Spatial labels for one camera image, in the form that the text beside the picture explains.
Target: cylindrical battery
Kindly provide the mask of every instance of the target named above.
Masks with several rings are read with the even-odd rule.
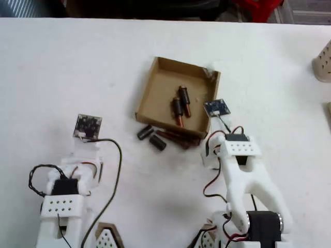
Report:
[[[172,107],[175,113],[175,116],[177,117],[178,115],[183,115],[183,108],[182,105],[180,104],[180,99],[178,97],[175,97],[172,100]]]
[[[151,144],[153,144],[160,151],[163,151],[165,149],[165,147],[167,146],[167,144],[156,135],[153,135],[152,137],[150,137],[149,142]]]
[[[172,108],[177,120],[177,125],[183,127],[183,121],[182,121],[183,108],[182,105],[180,104],[180,99],[178,97],[175,97],[172,100]]]
[[[143,139],[148,137],[153,132],[154,132],[154,130],[153,130],[152,126],[148,125],[137,133],[137,137],[138,137],[138,139],[140,139],[142,141]]]
[[[187,88],[185,86],[180,86],[178,92],[182,106],[185,109],[186,116],[191,117],[190,98],[188,97]]]
[[[185,86],[179,87],[180,100],[183,105],[190,104],[190,98],[188,97],[187,88]]]

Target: wire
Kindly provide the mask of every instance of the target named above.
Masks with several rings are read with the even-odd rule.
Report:
[[[208,188],[213,182],[215,182],[216,179],[217,179],[217,178],[219,177],[219,175],[221,174],[221,160],[218,159],[218,162],[219,162],[219,167],[218,167],[218,172],[217,172],[216,177],[215,177],[212,181],[210,181],[210,182],[209,182],[209,183],[203,188],[202,193],[203,193],[203,195],[204,195],[205,197],[216,197],[216,196],[219,196],[219,197],[221,197],[221,198],[223,199],[223,201],[224,201],[225,203],[228,203],[228,201],[225,199],[225,197],[222,196],[222,195],[220,195],[220,194],[211,194],[211,195],[207,195],[207,194],[205,193],[206,189],[207,189],[207,188]]]
[[[243,126],[238,126],[238,127],[236,127],[235,129],[233,129],[233,131],[232,131],[231,133],[232,133],[232,134],[235,133],[235,131],[237,131],[238,128],[241,128],[241,129],[242,129],[242,134],[244,134],[244,128],[243,128]]]
[[[230,128],[228,127],[228,125],[227,124],[225,124],[225,122],[222,120],[222,118],[221,118],[221,116],[220,115],[218,115],[218,118],[222,121],[222,123],[223,123],[223,125],[225,126],[225,128],[227,129],[227,131],[229,132],[229,133],[231,133],[231,130],[230,130]]]
[[[215,230],[217,228],[217,226],[214,226],[214,227],[212,227],[212,228],[209,228],[209,229],[203,229],[203,233],[202,233],[202,235],[201,235],[201,239],[200,239],[200,241],[201,241],[201,248],[203,248],[203,236],[207,233],[207,232],[209,232],[209,231],[213,231],[213,230]]]
[[[100,211],[100,213],[97,215],[97,217],[94,219],[94,221],[92,222],[91,226],[89,227],[89,229],[87,230],[83,240],[82,240],[82,244],[81,244],[81,248],[84,248],[84,244],[87,240],[88,235],[90,234],[90,232],[92,231],[95,223],[98,221],[98,219],[102,216],[102,214],[104,213],[104,211],[107,209],[107,207],[109,206],[109,204],[112,202],[116,191],[117,191],[117,186],[118,186],[118,181],[119,181],[119,176],[121,174],[121,167],[122,167],[122,149],[120,147],[120,145],[113,139],[111,138],[102,138],[102,139],[92,139],[92,140],[88,140],[86,143],[92,143],[92,142],[100,142],[100,141],[109,141],[114,143],[117,148],[118,148],[118,152],[119,152],[119,163],[118,163],[118,171],[117,171],[117,176],[116,176],[116,182],[115,182],[115,186],[114,186],[114,191],[113,194],[111,195],[110,199],[108,200],[108,202],[106,203],[106,205],[103,207],[103,209]]]
[[[99,180],[98,180],[98,182],[100,182],[100,180],[101,180],[102,171],[103,171],[103,162],[100,163],[100,173],[99,173]]]
[[[255,203],[254,196],[252,194],[250,194],[250,197],[252,197],[252,201],[253,201],[253,205],[254,205],[254,211],[257,211],[258,208],[257,208],[257,204]]]
[[[61,229],[61,227],[60,227],[60,215],[58,215],[57,214],[57,223],[58,223],[58,229],[60,230],[60,233],[61,233],[61,236],[62,236],[62,238],[64,239],[64,241],[68,244],[68,246],[70,247],[70,248],[72,248],[71,247],[71,245],[69,244],[69,242],[66,240],[66,238],[64,237],[64,235],[63,235],[63,232],[62,232],[62,229]]]
[[[72,178],[72,176],[74,175],[74,172],[75,172],[77,169],[78,169],[78,166],[76,166],[75,169],[72,170],[72,173],[71,173],[71,175],[70,175],[69,178]]]
[[[94,172],[94,175],[93,175],[93,178],[95,178],[95,176],[97,175],[97,172],[98,172],[98,168],[97,166],[92,163],[92,162],[81,162],[81,164],[90,164],[90,165],[93,165],[94,169],[95,169],[95,172]]]
[[[223,133],[224,135],[226,135],[226,133],[225,133],[224,131],[222,131],[222,130],[217,130],[217,131],[215,131],[215,132],[213,132],[213,133],[211,133],[211,134],[209,135],[209,137],[208,137],[208,139],[207,139],[207,141],[206,141],[206,156],[209,155],[209,140],[210,140],[210,138],[213,137],[216,133]]]
[[[28,186],[30,189],[32,189],[34,192],[36,192],[38,195],[40,195],[41,197],[45,197],[46,194],[43,192],[43,191],[38,191],[33,185],[32,185],[32,178],[33,178],[33,175],[35,173],[35,171],[38,169],[38,168],[41,168],[41,167],[47,167],[47,168],[54,168],[56,170],[58,170],[58,172],[60,173],[60,179],[68,179],[67,176],[64,174],[63,170],[60,169],[59,167],[57,167],[56,165],[53,165],[53,164],[39,164],[39,165],[36,165],[35,167],[33,167],[33,169],[30,171],[30,174],[29,174],[29,183],[28,183]]]
[[[231,242],[240,242],[240,241],[244,241],[248,238],[247,234],[233,234],[230,236],[225,229],[225,225],[231,220],[232,213],[230,212],[230,216],[227,216],[226,214],[224,214],[223,216],[227,219],[226,221],[224,221],[224,223],[222,225],[223,232],[224,232],[225,236],[228,238],[228,242],[227,242],[225,248],[227,248]]]

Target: cardboard box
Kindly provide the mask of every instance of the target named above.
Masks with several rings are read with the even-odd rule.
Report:
[[[156,57],[149,71],[136,119],[156,127],[206,137],[210,120],[203,104],[215,100],[221,73],[183,62]],[[190,98],[192,116],[183,115],[184,127],[176,125],[171,102],[184,85]]]

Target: white 3d printed part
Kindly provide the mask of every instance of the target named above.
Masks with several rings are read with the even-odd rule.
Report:
[[[319,81],[331,83],[331,41],[312,61],[312,67]]]

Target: red wire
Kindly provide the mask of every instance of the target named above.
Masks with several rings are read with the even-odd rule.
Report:
[[[225,133],[224,131],[222,131],[222,130],[217,130],[217,131],[211,133],[211,135],[209,135],[209,137],[208,137],[208,139],[207,139],[207,143],[209,143],[210,138],[213,137],[216,133],[223,133],[224,135],[226,135],[226,133]]]
[[[242,129],[242,134],[244,134],[244,128],[242,126],[238,126],[235,129],[233,129],[233,131],[231,132],[232,134],[235,133],[235,131],[237,131],[238,128]]]

